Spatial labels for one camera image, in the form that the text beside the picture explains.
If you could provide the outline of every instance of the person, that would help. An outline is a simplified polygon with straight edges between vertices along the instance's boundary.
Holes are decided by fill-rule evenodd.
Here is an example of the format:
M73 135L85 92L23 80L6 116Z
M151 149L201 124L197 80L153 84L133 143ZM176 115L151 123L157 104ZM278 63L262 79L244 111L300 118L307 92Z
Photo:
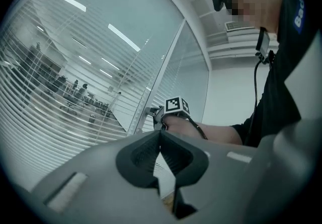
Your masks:
M87 84L83 84L83 87L80 88L76 93L75 98L82 101L86 90L87 90Z
M78 85L78 80L76 79L76 81L74 82L74 85L72 86L72 90L75 90L75 88L77 87Z
M253 115L243 124L199 126L211 141L257 147L262 137L277 134L284 126L301 119L284 81L305 55L317 34L317 26L307 13L305 0L226 0L225 5L233 18L277 34L279 49L257 105L251 132ZM168 131L201 137L185 119L169 116L164 122Z

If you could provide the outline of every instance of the black wire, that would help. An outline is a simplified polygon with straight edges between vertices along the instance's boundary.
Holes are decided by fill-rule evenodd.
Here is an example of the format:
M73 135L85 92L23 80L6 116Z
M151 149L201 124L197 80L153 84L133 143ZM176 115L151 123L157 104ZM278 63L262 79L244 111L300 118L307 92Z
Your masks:
M191 117L188 117L189 122L198 130L198 132L201 134L202 138L205 140L208 140L208 138L206 137L205 133L202 131L202 129L200 128L200 126L191 119Z
M255 114L256 114L256 109L257 109L257 82L256 82L256 73L257 73L257 68L258 68L258 66L259 66L260 63L261 63L261 61L258 61L258 63L255 66L255 70L254 70L255 106L254 106L254 112L253 112L253 115L252 115L251 125L250 125L250 128L248 130L248 134L246 136L244 145L247 145L248 144L248 141L249 141L249 139L251 137L252 128L253 128L253 122L254 122L254 118L255 118Z

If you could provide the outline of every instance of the white wall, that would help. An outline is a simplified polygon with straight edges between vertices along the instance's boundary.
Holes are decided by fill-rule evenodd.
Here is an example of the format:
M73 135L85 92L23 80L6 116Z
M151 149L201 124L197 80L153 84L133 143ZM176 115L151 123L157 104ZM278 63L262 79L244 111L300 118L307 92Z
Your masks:
M241 124L254 110L254 66L237 65L210 73L202 123L209 125ZM268 66L257 70L258 102L262 97Z

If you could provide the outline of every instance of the ceiling light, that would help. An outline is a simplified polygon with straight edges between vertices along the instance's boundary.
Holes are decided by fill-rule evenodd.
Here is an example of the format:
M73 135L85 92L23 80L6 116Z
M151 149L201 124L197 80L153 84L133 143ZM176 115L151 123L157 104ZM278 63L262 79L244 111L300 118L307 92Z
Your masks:
M85 62L87 62L88 64L92 64L92 63L90 63L90 62L88 62L86 59L84 59L84 58L82 58L81 56L79 56L82 60L84 60Z
M136 46L129 38L127 38L123 33L121 33L119 30L117 30L113 25L109 24L109 29L114 32L117 36L119 36L123 41L125 41L127 44L129 44L133 49L135 49L137 52L140 51L140 48Z
M78 3L75 0L65 0L66 2L72 4L73 6L79 8L80 10L86 12L86 7L84 5L82 5L81 3Z
M83 46L84 48L87 48L84 44L80 43L79 41L77 41L75 38L72 38L75 42L77 42L78 44L80 44L81 46Z
M113 67L115 67L117 70L120 70L118 67L116 67L115 65L113 65L112 63L109 63L106 59L103 59L102 58L102 60L104 60L105 62L107 62L108 64L110 64L111 66L113 66Z
M107 74L110 78L112 78L112 76L106 72L104 72L103 70L100 69L100 71L102 71L104 74Z

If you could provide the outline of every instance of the glass partition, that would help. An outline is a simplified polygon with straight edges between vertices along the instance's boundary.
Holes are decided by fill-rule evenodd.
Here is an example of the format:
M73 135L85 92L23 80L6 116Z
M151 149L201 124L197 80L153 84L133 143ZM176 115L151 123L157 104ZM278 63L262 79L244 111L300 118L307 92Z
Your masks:
M0 37L0 142L10 178L31 190L82 150L127 135L183 16L171 0L14 9Z
M163 106L166 99L181 96L189 104L192 119L201 122L206 103L208 75L209 70L205 58L186 23L151 106ZM142 130L153 130L152 117L147 116Z

